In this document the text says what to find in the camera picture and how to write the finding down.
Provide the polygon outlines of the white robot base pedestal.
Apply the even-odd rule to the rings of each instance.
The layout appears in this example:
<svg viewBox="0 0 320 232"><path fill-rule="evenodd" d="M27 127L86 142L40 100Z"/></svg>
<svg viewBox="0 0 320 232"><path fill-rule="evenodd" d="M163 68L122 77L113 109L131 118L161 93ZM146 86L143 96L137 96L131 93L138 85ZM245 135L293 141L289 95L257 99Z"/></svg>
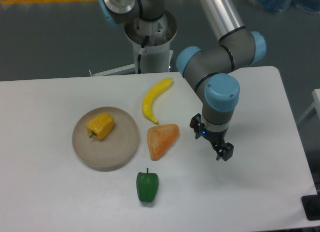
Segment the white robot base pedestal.
<svg viewBox="0 0 320 232"><path fill-rule="evenodd" d="M132 44L134 63L93 76L169 72L173 54L170 43L176 36L177 28L176 19L167 10L155 21L138 17L125 23L124 31Z"/></svg>

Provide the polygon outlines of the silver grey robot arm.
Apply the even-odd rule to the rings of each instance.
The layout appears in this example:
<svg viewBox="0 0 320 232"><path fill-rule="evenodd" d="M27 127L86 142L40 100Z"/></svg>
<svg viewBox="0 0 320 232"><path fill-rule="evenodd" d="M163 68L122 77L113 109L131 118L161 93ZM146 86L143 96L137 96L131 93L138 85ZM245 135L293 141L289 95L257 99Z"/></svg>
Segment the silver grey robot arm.
<svg viewBox="0 0 320 232"><path fill-rule="evenodd" d="M169 70L170 43L177 33L177 22L165 9L165 0L98 2L110 25L124 24L137 74ZM240 94L240 85L230 73L262 59L267 46L260 33L247 30L232 0L199 2L218 46L210 51L187 47L177 56L176 66L202 102L201 113L190 121L195 137L208 140L217 159L227 161L234 147L225 141L225 134Z"/></svg>

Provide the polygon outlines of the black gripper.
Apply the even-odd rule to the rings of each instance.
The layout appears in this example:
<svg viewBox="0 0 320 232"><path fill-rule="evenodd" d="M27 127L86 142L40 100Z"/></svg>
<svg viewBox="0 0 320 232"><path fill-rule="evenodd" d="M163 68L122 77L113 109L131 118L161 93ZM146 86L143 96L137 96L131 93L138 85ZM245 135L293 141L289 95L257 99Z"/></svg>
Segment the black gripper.
<svg viewBox="0 0 320 232"><path fill-rule="evenodd" d="M225 142L225 134L229 128L229 122L225 124L212 124L199 113L191 118L189 126L195 133L195 139L200 137L208 140L216 152L216 160L229 160L233 156L234 146Z"/></svg>

